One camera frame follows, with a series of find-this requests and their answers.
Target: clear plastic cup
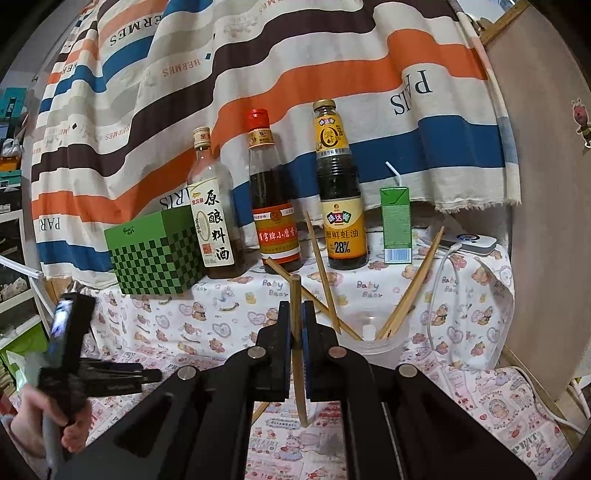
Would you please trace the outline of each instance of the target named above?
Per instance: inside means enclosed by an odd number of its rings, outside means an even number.
[[[367,308],[358,310],[354,313],[341,311],[339,317],[349,325],[356,333],[363,337],[363,326],[373,325],[375,331],[379,332],[384,326],[386,320],[392,313],[392,310],[385,311],[376,308]],[[400,364],[404,342],[408,339],[410,323],[407,318],[404,319],[398,331],[389,338],[383,340],[354,340],[347,333],[342,331],[342,335],[337,335],[339,345],[360,353],[365,359],[374,365],[394,369]]]

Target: screw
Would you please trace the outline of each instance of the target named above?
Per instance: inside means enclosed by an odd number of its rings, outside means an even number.
[[[191,380],[195,375],[197,375],[197,370],[195,370],[195,367],[185,365],[184,367],[178,369],[177,375],[181,380]]]
[[[267,351],[261,346],[253,346],[248,349],[248,356],[250,358],[262,358],[267,354]]]
[[[406,378],[412,378],[417,375],[417,368],[411,364],[402,364],[398,367],[398,373]]]
[[[332,346],[329,348],[329,355],[332,358],[343,358],[345,355],[347,355],[347,350],[341,346]]]

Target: cooking wine bottle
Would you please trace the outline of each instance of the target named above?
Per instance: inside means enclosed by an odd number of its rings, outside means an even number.
[[[281,188],[279,155],[264,109],[246,117],[250,154],[252,215],[255,220],[265,272],[275,271],[265,263],[272,258],[288,272],[302,265],[294,209]]]
[[[213,158],[208,127],[193,131],[197,160],[187,185],[199,248],[209,278],[235,278],[246,271],[232,201],[232,175]]]

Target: bottle label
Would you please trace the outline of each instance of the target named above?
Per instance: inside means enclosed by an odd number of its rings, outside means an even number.
[[[356,258],[367,253],[361,197],[322,201],[322,212],[330,258]]]
[[[191,211],[197,229],[199,248],[206,267],[234,263],[228,226],[220,203],[217,179],[207,179],[188,186]]]
[[[300,243],[291,203],[253,209],[252,215],[263,258],[271,257],[277,263],[299,258]]]
[[[248,132],[248,148],[259,145],[274,145],[273,133],[270,128],[258,128]]]
[[[316,157],[351,154],[349,142],[340,117],[336,114],[322,115],[316,119]]]

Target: chopsticks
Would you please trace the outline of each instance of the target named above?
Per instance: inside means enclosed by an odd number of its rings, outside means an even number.
[[[322,280],[322,288],[324,290],[324,296],[326,303],[329,306],[329,319],[332,323],[336,333],[340,334],[339,319],[336,316],[335,301],[330,291],[329,279],[326,277],[326,270],[324,269],[324,262],[322,261],[322,255],[320,254],[320,248],[318,247],[318,240],[314,234],[314,227],[310,220],[308,210],[304,210],[304,216],[306,217],[306,225],[308,226],[308,233],[310,234],[310,240],[312,241],[312,248],[314,249],[314,256],[316,257],[316,263],[318,264],[318,272],[320,273],[320,279]]]
[[[279,274],[280,276],[282,276],[282,278],[289,282],[290,280],[290,275],[288,272],[285,271],[285,269],[279,265],[275,260],[273,260],[272,258],[266,258],[265,259],[265,263],[267,265],[269,265],[273,270],[275,270],[277,272],[277,274]],[[318,300],[316,298],[316,296],[310,291],[308,290],[306,287],[301,288],[301,292],[304,294],[304,297],[308,298],[308,300],[312,300],[314,302],[314,307],[317,308],[318,310],[320,310],[322,313],[324,313],[327,317],[330,316],[330,312],[328,310],[328,307],[326,305],[324,305],[324,303],[322,303],[320,300]],[[345,322],[343,322],[340,318],[337,317],[337,320],[339,321],[339,326],[349,334],[349,336],[355,340],[363,340],[358,334],[357,332],[355,332],[349,325],[347,325]]]
[[[290,319],[293,347],[291,348],[291,371],[294,374],[295,407],[302,428],[310,422],[306,412],[306,392],[304,390],[304,355],[301,343],[301,277],[290,276]]]
[[[396,308],[390,314],[390,317],[388,318],[388,320],[386,320],[386,323],[384,323],[384,326],[380,328],[379,332],[375,336],[376,340],[388,338],[393,333],[396,333],[400,328],[400,325],[402,325],[402,321],[406,317],[408,310],[410,309],[410,306],[414,302],[414,299],[417,297],[417,294],[421,289],[421,286],[423,285],[423,281],[427,276],[429,268],[431,268],[431,264],[433,263],[433,259],[435,258],[435,253],[437,252],[437,249],[439,247],[439,242],[441,241],[441,238],[443,236],[443,231],[444,228],[441,227],[439,229],[439,232],[433,239],[431,248],[429,248],[427,256],[423,259],[421,266],[418,268],[417,273],[413,278],[413,281],[410,283],[410,285],[404,292],[402,299],[400,300],[400,302],[398,302],[398,305],[396,305]]]
[[[267,409],[268,406],[269,402],[267,401],[264,401],[258,406],[255,412],[252,414],[251,426],[255,424],[255,422],[259,419],[259,417],[263,414],[263,412]]]

